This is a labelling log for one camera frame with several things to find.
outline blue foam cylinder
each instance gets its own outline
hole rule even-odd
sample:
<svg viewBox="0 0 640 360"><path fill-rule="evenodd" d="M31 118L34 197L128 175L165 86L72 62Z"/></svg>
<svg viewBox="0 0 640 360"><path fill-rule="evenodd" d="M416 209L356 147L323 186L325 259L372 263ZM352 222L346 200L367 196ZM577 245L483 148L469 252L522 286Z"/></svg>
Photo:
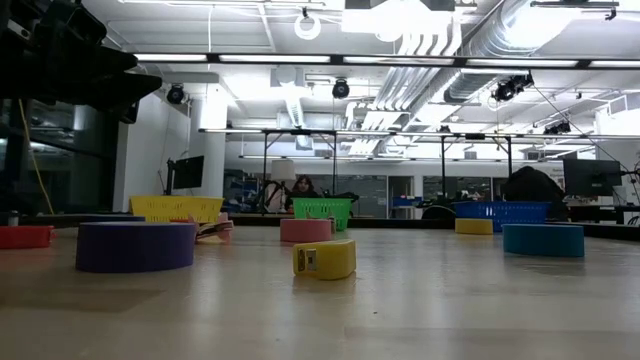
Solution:
<svg viewBox="0 0 640 360"><path fill-rule="evenodd" d="M80 224L76 269L131 273L193 264L196 226L189 223L98 222Z"/></svg>
<svg viewBox="0 0 640 360"><path fill-rule="evenodd" d="M584 257L582 226L545 224L506 224L505 252L557 257Z"/></svg>

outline green plastic basket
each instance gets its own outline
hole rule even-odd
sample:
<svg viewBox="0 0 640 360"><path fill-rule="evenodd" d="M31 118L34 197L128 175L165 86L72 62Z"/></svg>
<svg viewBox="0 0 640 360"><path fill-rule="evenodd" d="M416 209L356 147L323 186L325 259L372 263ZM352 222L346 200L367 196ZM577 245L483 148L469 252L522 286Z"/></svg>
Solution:
<svg viewBox="0 0 640 360"><path fill-rule="evenodd" d="M336 230L344 231L349 221L351 199L293 198L296 219L306 219L307 213L314 219L326 219L331 214L336 219Z"/></svg>

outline yellow plastic basket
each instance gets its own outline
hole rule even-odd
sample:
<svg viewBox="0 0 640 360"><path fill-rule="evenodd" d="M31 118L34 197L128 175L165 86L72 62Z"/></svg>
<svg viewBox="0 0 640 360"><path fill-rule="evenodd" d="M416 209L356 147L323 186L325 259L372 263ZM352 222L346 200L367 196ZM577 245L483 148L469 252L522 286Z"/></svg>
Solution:
<svg viewBox="0 0 640 360"><path fill-rule="evenodd" d="M218 220L222 198L195 196L132 196L133 215L144 216L148 222L186 220L191 215L197 222Z"/></svg>

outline person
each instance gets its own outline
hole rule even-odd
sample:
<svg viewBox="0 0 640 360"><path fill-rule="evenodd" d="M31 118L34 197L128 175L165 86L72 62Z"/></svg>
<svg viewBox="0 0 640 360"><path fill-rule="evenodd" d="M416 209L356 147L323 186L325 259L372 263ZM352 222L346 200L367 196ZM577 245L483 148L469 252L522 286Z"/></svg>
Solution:
<svg viewBox="0 0 640 360"><path fill-rule="evenodd" d="M568 209L562 201L564 192L547 174L525 166L509 176L504 185L506 201L549 202L547 219L567 221Z"/></svg>
<svg viewBox="0 0 640 360"><path fill-rule="evenodd" d="M293 205L294 198L318 198L320 195L315 192L313 182L307 175L301 175L293 185L287 196L285 208L288 210Z"/></svg>

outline office equipment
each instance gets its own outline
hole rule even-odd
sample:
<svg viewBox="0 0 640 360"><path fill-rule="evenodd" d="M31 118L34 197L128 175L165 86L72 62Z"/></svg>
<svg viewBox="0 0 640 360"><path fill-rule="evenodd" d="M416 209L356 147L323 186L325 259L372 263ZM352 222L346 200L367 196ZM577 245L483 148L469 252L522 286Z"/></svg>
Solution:
<svg viewBox="0 0 640 360"><path fill-rule="evenodd" d="M613 196L613 187L622 185L617 161L564 159L563 166L567 195Z"/></svg>

